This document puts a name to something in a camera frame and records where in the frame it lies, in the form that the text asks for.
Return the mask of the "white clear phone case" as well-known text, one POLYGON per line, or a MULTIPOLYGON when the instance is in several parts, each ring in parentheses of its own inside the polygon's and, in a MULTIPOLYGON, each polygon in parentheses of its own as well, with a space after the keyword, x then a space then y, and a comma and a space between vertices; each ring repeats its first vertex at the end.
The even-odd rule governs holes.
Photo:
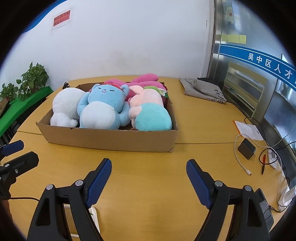
MULTIPOLYGON (((73 219, 73 216, 72 216, 71 207, 70 207, 69 204, 64 204, 64 211, 65 211, 66 220, 67 220, 67 224, 68 224, 68 227, 69 227, 69 231, 70 231, 70 235, 72 237, 72 240, 80 240, 78 232, 76 230, 74 219, 73 219)), ((96 226, 97 230, 100 232, 100 227, 99 227, 96 208, 94 206, 92 206, 92 207, 89 208, 88 211, 90 213, 90 216, 93 219, 93 222, 95 223, 95 226, 96 226)))

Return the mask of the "white panda plush toy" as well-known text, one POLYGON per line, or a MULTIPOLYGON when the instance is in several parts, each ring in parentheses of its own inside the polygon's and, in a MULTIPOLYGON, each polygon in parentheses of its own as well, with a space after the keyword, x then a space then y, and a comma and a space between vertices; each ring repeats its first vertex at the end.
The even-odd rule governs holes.
POLYGON ((79 121, 77 106, 84 94, 85 91, 74 87, 61 90, 53 99, 50 125, 75 128, 79 121))

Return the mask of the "blue plush cat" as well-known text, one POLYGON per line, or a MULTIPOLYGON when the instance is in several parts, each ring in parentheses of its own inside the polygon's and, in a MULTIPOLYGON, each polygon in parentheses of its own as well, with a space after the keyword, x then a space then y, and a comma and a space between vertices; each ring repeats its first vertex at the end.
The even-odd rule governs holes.
POLYGON ((130 88, 124 84, 95 84, 77 106, 81 128, 117 130, 130 124, 130 105, 125 100, 130 88))

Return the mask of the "pink teal piglet plush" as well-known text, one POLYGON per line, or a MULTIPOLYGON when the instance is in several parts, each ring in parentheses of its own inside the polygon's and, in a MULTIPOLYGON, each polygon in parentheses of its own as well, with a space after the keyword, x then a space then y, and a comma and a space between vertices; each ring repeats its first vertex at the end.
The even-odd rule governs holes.
POLYGON ((164 107, 166 90, 155 86, 133 85, 130 89, 135 96, 130 98, 128 116, 132 127, 139 131, 169 131, 172 121, 164 107))

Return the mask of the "green cloth shelf cover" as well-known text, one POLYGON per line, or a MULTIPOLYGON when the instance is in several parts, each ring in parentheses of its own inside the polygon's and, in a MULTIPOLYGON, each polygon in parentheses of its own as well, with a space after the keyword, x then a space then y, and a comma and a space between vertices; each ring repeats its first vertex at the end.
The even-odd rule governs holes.
POLYGON ((47 97, 53 93, 51 87, 46 86, 39 89, 37 92, 30 95, 24 101, 19 100, 18 98, 10 103, 10 107, 8 110, 1 115, 1 123, 0 123, 0 134, 1 136, 5 133, 5 131, 10 127, 10 125, 20 117, 25 111, 27 111, 31 106, 36 104, 41 99, 47 97))

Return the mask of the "red black pen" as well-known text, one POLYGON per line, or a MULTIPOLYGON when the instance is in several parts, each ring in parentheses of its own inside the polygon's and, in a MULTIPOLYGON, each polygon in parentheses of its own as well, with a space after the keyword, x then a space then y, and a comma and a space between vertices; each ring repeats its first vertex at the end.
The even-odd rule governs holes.
POLYGON ((266 163, 266 154, 264 154, 263 158, 262 158, 262 168, 261 168, 261 174, 264 174, 264 170, 265 170, 265 163, 266 163))

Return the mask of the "green potted plant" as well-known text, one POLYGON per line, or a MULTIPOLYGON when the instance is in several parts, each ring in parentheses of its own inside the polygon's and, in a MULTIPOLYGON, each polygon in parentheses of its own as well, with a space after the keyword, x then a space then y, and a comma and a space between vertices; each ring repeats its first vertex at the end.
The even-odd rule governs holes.
POLYGON ((45 87, 49 76, 43 65, 31 62, 29 69, 21 75, 21 79, 17 79, 18 98, 21 101, 27 99, 30 95, 37 92, 41 87, 45 87))

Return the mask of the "small black box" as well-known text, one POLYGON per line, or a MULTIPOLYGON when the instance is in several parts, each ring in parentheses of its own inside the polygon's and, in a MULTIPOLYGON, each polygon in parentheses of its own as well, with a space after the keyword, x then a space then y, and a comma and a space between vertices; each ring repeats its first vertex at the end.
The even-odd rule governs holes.
POLYGON ((256 147, 246 138, 241 142, 237 149, 247 160, 253 157, 256 151, 256 147))

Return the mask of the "small black figurine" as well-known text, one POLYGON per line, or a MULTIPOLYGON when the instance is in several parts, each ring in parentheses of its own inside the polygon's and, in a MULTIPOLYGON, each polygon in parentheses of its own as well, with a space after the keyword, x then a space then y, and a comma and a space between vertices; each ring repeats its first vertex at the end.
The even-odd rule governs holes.
POLYGON ((62 87, 62 89, 66 89, 68 87, 70 87, 69 83, 68 82, 65 82, 64 85, 63 85, 63 87, 62 87))

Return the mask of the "white paper envelope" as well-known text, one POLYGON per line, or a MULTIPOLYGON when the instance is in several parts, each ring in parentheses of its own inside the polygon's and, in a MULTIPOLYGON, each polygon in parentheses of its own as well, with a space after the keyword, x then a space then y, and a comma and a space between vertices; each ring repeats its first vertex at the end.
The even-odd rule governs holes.
POLYGON ((243 137, 249 137, 253 140, 262 141, 263 137, 260 134, 259 130, 255 125, 245 124, 239 121, 234 121, 240 134, 243 134, 243 137))

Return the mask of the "brown cardboard box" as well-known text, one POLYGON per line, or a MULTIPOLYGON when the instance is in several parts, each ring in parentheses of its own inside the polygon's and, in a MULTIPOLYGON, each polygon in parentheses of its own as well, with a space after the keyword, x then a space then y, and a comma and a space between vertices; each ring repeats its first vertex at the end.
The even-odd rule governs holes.
MULTIPOLYGON (((74 88, 79 88, 86 93, 90 92, 95 84, 87 83, 74 88)), ((135 93, 129 89, 125 99, 128 104, 133 96, 135 93)), ((115 151, 170 152, 175 145, 178 126, 173 106, 166 94, 163 96, 163 102, 172 121, 172 129, 169 131, 139 131, 132 127, 131 122, 117 130, 81 128, 79 121, 75 128, 51 126, 52 109, 37 123, 37 126, 45 139, 54 144, 115 151)))

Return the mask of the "grey folded cloth bag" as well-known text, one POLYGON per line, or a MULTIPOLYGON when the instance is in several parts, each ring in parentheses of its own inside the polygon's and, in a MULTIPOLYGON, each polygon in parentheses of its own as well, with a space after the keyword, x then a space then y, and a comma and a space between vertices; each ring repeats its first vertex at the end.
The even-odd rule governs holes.
POLYGON ((218 85, 198 78, 179 78, 184 87, 184 95, 197 97, 217 103, 226 103, 227 100, 218 85))

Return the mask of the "blue banner on glass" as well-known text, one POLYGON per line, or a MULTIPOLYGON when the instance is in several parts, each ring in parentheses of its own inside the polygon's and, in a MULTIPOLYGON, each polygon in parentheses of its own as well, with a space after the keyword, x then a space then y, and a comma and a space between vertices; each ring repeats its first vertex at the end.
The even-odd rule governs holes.
POLYGON ((295 90, 295 66, 259 50, 220 44, 219 54, 259 68, 295 90))

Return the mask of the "yellow sticky notes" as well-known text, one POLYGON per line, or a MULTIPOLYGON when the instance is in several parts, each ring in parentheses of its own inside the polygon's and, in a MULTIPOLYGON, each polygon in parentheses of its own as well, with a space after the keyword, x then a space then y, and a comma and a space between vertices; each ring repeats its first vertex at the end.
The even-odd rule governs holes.
POLYGON ((215 43, 222 43, 222 44, 243 44, 246 45, 247 36, 246 35, 239 35, 239 34, 221 34, 217 35, 215 43))

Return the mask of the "red wall notice sign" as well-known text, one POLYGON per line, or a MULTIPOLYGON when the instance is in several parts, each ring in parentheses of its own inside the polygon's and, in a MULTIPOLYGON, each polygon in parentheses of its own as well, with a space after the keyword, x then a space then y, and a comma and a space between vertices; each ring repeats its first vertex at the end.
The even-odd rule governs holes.
POLYGON ((63 12, 60 12, 55 17, 53 17, 52 30, 56 30, 67 24, 70 24, 72 22, 71 16, 72 16, 72 10, 67 9, 63 12))

